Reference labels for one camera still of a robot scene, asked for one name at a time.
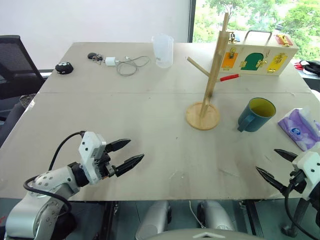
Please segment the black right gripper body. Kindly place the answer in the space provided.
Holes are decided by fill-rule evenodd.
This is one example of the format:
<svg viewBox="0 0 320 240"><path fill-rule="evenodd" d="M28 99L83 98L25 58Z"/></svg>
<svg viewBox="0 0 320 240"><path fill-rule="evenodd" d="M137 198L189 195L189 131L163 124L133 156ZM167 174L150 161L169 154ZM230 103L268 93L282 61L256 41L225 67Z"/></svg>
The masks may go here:
<svg viewBox="0 0 320 240"><path fill-rule="evenodd" d="M302 194L306 188L306 175L303 170L294 170L290 174L289 185L284 189L283 194L289 194L293 190Z"/></svg>

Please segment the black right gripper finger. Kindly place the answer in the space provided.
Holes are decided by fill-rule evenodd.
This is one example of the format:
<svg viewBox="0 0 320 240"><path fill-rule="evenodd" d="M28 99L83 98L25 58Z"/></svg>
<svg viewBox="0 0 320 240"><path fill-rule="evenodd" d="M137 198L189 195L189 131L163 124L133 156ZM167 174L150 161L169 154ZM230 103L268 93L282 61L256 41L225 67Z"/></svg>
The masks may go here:
<svg viewBox="0 0 320 240"><path fill-rule="evenodd" d="M288 160L289 162L293 162L293 160L298 156L297 154L290 152L290 151L286 151L283 149L274 149L274 151L279 154L282 158Z"/></svg>
<svg viewBox="0 0 320 240"><path fill-rule="evenodd" d="M256 170L259 172L259 174L263 177L265 181L267 181L272 187L277 189L280 193L284 193L286 191L286 187L277 181L274 176L269 173L268 171L256 166Z"/></svg>

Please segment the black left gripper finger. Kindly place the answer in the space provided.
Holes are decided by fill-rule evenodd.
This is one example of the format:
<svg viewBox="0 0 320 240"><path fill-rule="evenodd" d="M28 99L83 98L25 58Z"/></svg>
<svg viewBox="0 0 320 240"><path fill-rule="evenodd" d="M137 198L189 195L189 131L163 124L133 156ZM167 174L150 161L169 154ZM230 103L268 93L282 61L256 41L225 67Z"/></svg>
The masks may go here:
<svg viewBox="0 0 320 240"><path fill-rule="evenodd" d="M122 138L122 139L118 139L116 141L113 141L111 143L108 143L105 146L105 152L106 153L110 153L110 152L116 152L118 150L120 150L121 148L123 148L125 145L127 145L131 140L128 138Z"/></svg>
<svg viewBox="0 0 320 240"><path fill-rule="evenodd" d="M117 177L120 177L128 171L132 170L138 163L140 163L144 156L144 154L139 154L128 158L124 161L123 164L114 168L115 175Z"/></svg>

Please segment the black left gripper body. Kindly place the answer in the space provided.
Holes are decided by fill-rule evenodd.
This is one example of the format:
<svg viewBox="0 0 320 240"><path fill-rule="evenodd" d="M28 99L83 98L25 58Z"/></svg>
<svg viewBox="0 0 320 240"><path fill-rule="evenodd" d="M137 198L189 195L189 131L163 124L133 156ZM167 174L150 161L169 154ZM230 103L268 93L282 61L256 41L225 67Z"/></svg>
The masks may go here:
<svg viewBox="0 0 320 240"><path fill-rule="evenodd" d="M109 153L113 151L111 144L107 144L101 156L94 160L95 169L100 179L112 177L115 174L115 167L110 164Z"/></svg>

